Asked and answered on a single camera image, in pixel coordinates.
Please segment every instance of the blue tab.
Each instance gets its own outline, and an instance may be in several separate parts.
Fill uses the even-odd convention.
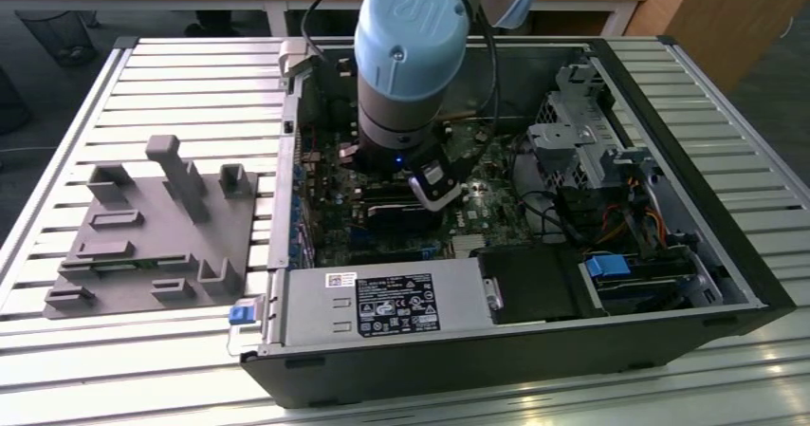
[[[234,306],[228,314],[228,323],[254,324],[256,322],[256,307],[255,306]]]
[[[591,277],[627,276],[630,274],[630,267],[622,255],[594,255],[584,262],[584,266]]]

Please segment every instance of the black wire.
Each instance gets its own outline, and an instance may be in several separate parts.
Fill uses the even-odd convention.
[[[324,51],[318,47],[318,45],[315,44],[315,42],[312,42],[312,39],[308,36],[308,32],[307,32],[307,21],[308,21],[308,15],[315,11],[315,9],[318,9],[318,6],[320,6],[320,3],[324,0],[315,0],[312,2],[312,5],[308,6],[307,11],[304,12],[304,17],[302,18],[302,37],[304,37],[304,41],[307,42],[307,45],[310,48],[312,48],[312,51],[315,51],[315,54],[318,55],[318,57],[322,59],[322,61],[324,63],[330,63],[330,60],[327,59],[327,56],[324,55]]]
[[[480,146],[479,151],[475,153],[474,156],[462,158],[458,161],[460,167],[456,169],[458,177],[467,177],[472,174],[472,171],[475,170],[476,165],[480,162],[480,158],[486,154],[487,150],[490,149],[490,146],[492,145],[492,141],[495,140],[495,135],[498,133],[498,119],[500,117],[502,87],[500,68],[498,62],[498,47],[495,45],[495,37],[492,36],[492,31],[490,30],[490,22],[486,19],[483,8],[479,8],[479,23],[480,28],[483,29],[483,39],[490,50],[490,59],[492,61],[492,122],[488,139]]]
[[[492,83],[490,85],[490,95],[486,98],[486,101],[479,105],[479,109],[476,113],[480,115],[486,110],[486,107],[490,106],[490,102],[495,99],[495,95],[500,96],[500,88],[499,88],[499,64],[498,64],[498,53],[495,52],[495,39],[492,38],[492,31],[490,30],[490,22],[486,19],[486,13],[483,8],[479,7],[479,26],[483,32],[483,40],[487,45],[487,49],[490,51],[490,64],[492,67]]]
[[[530,211],[532,214],[538,215],[540,217],[540,219],[543,219],[543,227],[542,227],[543,232],[546,231],[546,222],[554,224],[556,227],[559,227],[560,230],[564,229],[562,222],[559,220],[554,219],[552,217],[547,216],[547,212],[555,209],[554,206],[550,206],[544,211],[540,211],[536,208],[534,208],[531,205],[527,204],[526,201],[523,202],[523,206],[526,206],[527,211]]]

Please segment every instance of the floor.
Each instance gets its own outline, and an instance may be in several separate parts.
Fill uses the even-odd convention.
[[[101,26],[89,30],[99,49],[92,64],[61,68],[48,57],[13,13],[0,12],[0,66],[12,78],[25,103],[35,112],[31,122],[0,136],[0,242],[12,229],[16,216],[37,184],[52,149],[81,105],[104,58],[119,36],[180,37],[193,23],[192,12],[100,12]],[[248,36],[270,34],[260,12],[234,14],[235,28]],[[322,29],[334,28],[320,21]],[[777,152],[810,182],[810,4],[793,28],[779,39],[750,72],[730,98]],[[36,147],[29,151],[8,149]]]

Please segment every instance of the power supply label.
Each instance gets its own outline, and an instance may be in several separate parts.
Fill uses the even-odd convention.
[[[356,331],[363,338],[442,329],[430,274],[356,279]]]

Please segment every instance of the gray plastic part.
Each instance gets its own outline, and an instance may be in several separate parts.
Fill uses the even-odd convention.
[[[79,258],[127,258],[132,256],[135,246],[129,241],[103,241],[83,243],[76,256]]]
[[[200,264],[197,282],[211,296],[234,295],[239,289],[239,276],[231,261],[223,260],[219,270],[213,270],[208,262]]]
[[[183,162],[177,152],[180,140],[173,135],[155,135],[147,142],[147,158],[155,161],[165,173],[165,189],[179,198],[188,217],[195,224],[209,220],[203,201],[207,189],[193,162]]]
[[[115,39],[115,44],[112,45],[112,49],[128,49],[135,48],[137,46],[137,42],[140,42],[140,37],[125,36]]]
[[[88,309],[95,303],[95,295],[84,287],[65,284],[61,288],[53,288],[45,296],[45,303],[60,310]]]
[[[177,157],[179,145],[175,137],[147,145],[167,178],[96,166],[88,187],[104,185],[45,298],[45,318],[220,306],[242,297],[258,175],[242,165],[199,175]]]
[[[143,214],[137,210],[99,213],[92,216],[88,225],[96,229],[111,229],[116,227],[137,227],[143,224]]]
[[[132,184],[132,178],[120,164],[96,165],[87,187],[105,208],[116,210],[129,208],[127,197],[120,189],[128,184]]]
[[[223,165],[219,169],[219,187],[225,198],[239,198],[250,195],[251,181],[240,164]]]
[[[149,290],[149,293],[152,293],[152,296],[161,302],[193,298],[193,288],[191,288],[191,284],[183,277],[152,281],[152,290]]]

